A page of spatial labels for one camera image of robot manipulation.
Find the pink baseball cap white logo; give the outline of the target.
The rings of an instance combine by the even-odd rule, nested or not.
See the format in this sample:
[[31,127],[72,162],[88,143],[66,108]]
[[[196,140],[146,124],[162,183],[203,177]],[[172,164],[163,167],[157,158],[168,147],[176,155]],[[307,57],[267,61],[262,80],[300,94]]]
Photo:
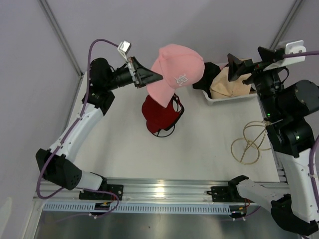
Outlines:
[[169,44],[159,49],[151,70],[162,75],[162,79],[147,85],[148,94],[166,108],[178,88],[192,85],[203,77],[205,65],[196,51]]

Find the black baseball cap gold logo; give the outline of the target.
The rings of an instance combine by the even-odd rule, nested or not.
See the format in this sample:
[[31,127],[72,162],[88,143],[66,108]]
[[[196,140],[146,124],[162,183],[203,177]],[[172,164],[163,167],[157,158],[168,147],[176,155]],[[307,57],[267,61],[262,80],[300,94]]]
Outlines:
[[192,85],[195,90],[203,90],[209,92],[210,86],[215,79],[215,77],[221,72],[221,69],[218,65],[212,62],[204,63],[204,73],[202,78]]

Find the red baseball cap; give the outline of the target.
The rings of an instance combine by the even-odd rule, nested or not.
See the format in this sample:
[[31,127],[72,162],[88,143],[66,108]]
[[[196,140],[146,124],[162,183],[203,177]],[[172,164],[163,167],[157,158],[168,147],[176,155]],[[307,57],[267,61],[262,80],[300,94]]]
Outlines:
[[142,114],[146,120],[146,126],[150,133],[157,130],[155,125],[157,117],[160,115],[160,110],[162,110],[160,104],[153,100],[150,96],[147,96],[142,105]]

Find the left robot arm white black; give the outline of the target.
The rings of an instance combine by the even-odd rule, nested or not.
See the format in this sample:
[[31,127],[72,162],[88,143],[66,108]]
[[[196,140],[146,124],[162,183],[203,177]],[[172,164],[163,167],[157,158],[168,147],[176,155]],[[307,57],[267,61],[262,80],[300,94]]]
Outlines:
[[113,69],[106,59],[96,58],[89,65],[87,77],[87,91],[74,122],[49,149],[38,150],[36,161],[40,178],[67,190],[89,189],[91,195],[100,200],[108,193],[108,187],[102,184],[102,176],[83,171],[74,164],[81,145],[111,107],[115,99],[114,89],[129,84],[141,88],[163,77],[145,68],[135,57],[129,57],[117,69]]

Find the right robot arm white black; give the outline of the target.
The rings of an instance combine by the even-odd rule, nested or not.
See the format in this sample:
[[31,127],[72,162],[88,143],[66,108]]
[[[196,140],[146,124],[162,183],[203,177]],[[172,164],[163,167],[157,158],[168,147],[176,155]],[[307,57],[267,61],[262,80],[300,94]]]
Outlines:
[[249,75],[243,83],[256,88],[267,135],[290,191],[276,193],[246,176],[238,176],[229,181],[227,195],[232,201],[243,198],[257,203],[271,213],[283,230],[310,236],[319,230],[319,177],[315,173],[319,139],[314,137],[305,117],[319,110],[319,88],[308,80],[285,87],[279,73],[317,52],[308,52],[302,41],[276,50],[259,47],[258,52],[261,61],[256,63],[228,54],[228,80]]

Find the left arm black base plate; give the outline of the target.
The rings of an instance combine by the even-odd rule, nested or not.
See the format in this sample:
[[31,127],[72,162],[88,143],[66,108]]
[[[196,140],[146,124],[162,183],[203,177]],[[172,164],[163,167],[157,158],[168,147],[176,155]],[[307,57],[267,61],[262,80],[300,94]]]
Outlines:
[[100,200],[100,201],[121,201],[124,194],[124,185],[121,184],[105,184],[97,191],[84,190],[79,193],[80,200]]

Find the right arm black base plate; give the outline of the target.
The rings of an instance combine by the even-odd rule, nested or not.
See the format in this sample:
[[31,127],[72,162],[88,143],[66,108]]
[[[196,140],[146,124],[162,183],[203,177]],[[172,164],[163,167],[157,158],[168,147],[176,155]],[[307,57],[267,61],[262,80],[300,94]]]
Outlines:
[[233,189],[229,189],[228,186],[212,186],[210,190],[206,191],[206,194],[212,197],[213,202],[218,203],[248,203],[251,200],[242,198]]

